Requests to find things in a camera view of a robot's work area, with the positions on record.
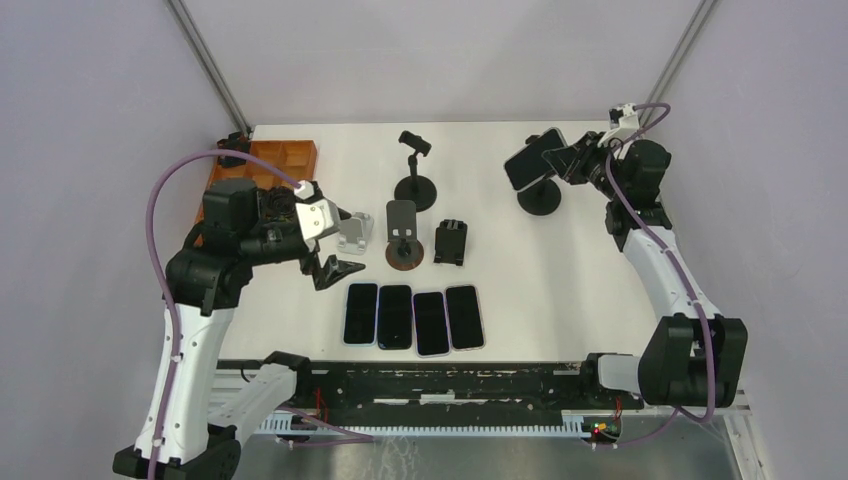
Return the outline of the silver folding phone stand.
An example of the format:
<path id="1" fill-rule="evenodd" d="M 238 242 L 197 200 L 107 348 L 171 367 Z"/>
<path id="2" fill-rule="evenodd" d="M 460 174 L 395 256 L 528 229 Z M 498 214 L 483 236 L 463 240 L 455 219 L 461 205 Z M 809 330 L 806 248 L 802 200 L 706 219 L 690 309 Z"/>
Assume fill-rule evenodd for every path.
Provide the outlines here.
<path id="1" fill-rule="evenodd" d="M 374 219 L 364 212 L 355 212 L 341 220 L 337 237 L 340 253 L 362 256 L 370 243 Z"/>

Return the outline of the phone with white case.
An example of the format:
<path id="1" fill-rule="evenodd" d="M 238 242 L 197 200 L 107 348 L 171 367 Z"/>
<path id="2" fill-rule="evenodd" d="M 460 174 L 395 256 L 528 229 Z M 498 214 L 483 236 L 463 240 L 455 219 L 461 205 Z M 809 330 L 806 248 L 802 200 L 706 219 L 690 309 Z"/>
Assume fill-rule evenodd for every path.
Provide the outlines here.
<path id="1" fill-rule="evenodd" d="M 565 146 L 566 140 L 561 130 L 551 127 L 512 155 L 503 165 L 512 189 L 521 192 L 553 176 L 554 168 L 543 154 Z"/>
<path id="2" fill-rule="evenodd" d="M 419 292 L 412 297 L 416 353 L 423 358 L 451 351 L 445 298 L 442 292 Z"/>

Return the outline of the phone stand brown round base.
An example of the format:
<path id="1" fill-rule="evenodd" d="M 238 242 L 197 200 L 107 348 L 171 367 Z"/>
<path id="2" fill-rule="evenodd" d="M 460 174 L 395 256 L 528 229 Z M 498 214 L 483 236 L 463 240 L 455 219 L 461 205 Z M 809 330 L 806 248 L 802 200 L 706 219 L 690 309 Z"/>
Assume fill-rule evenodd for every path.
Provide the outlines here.
<path id="1" fill-rule="evenodd" d="M 387 263 L 399 271 L 410 271 L 423 261 L 424 248 L 417 235 L 416 205 L 410 200 L 386 204 Z"/>

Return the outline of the phone with light blue case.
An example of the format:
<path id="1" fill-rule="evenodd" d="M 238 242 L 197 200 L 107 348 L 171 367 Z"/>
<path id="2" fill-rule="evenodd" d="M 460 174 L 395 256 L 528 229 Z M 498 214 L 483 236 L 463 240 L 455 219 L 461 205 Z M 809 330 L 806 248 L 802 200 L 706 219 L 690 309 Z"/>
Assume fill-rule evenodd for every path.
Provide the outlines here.
<path id="1" fill-rule="evenodd" d="M 375 283 L 352 283 L 347 290 L 342 341 L 346 345 L 370 345 L 376 339 L 377 300 Z"/>

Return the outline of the black phone dark case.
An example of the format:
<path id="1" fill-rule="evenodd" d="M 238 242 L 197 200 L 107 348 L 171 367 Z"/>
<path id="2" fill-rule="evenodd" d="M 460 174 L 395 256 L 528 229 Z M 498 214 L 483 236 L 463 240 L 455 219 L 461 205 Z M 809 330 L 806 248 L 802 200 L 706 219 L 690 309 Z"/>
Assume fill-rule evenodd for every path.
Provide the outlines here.
<path id="1" fill-rule="evenodd" d="M 406 350 L 413 341 L 412 289 L 384 285 L 378 291 L 377 344 L 382 350 Z"/>

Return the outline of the black folding phone stand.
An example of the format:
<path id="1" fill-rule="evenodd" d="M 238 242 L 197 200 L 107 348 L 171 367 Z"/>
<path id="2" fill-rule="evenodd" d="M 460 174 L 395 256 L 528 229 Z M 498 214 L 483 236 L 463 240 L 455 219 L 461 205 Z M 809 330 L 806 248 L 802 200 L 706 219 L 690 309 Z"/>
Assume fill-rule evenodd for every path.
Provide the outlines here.
<path id="1" fill-rule="evenodd" d="M 468 225 L 464 221 L 445 219 L 435 232 L 434 262 L 462 267 L 465 261 Z"/>

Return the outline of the phone with white case centre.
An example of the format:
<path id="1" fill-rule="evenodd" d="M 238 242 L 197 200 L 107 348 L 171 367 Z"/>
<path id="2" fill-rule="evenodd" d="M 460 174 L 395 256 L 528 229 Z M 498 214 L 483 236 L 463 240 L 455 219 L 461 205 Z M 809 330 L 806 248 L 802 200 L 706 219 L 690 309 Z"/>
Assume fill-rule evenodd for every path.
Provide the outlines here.
<path id="1" fill-rule="evenodd" d="M 423 358 L 451 351 L 445 298 L 442 292 L 419 292 L 412 297 L 416 353 Z"/>

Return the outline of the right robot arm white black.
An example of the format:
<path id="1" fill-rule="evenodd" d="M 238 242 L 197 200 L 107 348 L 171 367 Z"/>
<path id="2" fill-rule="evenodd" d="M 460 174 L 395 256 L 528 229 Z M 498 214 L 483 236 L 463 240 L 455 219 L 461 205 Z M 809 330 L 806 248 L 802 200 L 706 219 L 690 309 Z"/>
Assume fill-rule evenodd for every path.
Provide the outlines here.
<path id="1" fill-rule="evenodd" d="M 596 370 L 577 382 L 580 400 L 602 408 L 618 391 L 650 405 L 727 408 L 737 394 L 748 331 L 723 315 L 692 278 L 658 197 L 671 154 L 646 139 L 605 141 L 599 132 L 543 152 L 570 185 L 590 184 L 608 199 L 605 225 L 638 274 L 658 318 L 643 353 L 592 354 Z"/>

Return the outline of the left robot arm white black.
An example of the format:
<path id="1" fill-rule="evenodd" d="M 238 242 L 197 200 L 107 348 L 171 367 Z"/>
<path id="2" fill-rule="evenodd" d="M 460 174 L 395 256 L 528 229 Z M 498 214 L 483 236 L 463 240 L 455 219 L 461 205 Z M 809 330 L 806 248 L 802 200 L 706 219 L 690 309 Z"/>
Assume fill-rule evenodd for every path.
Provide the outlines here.
<path id="1" fill-rule="evenodd" d="M 212 184 L 203 214 L 158 274 L 166 283 L 165 338 L 148 417 L 135 442 L 118 451 L 116 474 L 134 479 L 229 479 L 242 447 L 279 405 L 314 394 L 306 357 L 276 352 L 258 375 L 217 409 L 209 406 L 224 337 L 257 266 L 288 261 L 324 290 L 361 270 L 321 258 L 319 242 L 339 229 L 343 211 L 313 181 L 293 190 L 294 216 L 267 218 L 260 188 L 247 178 Z"/>

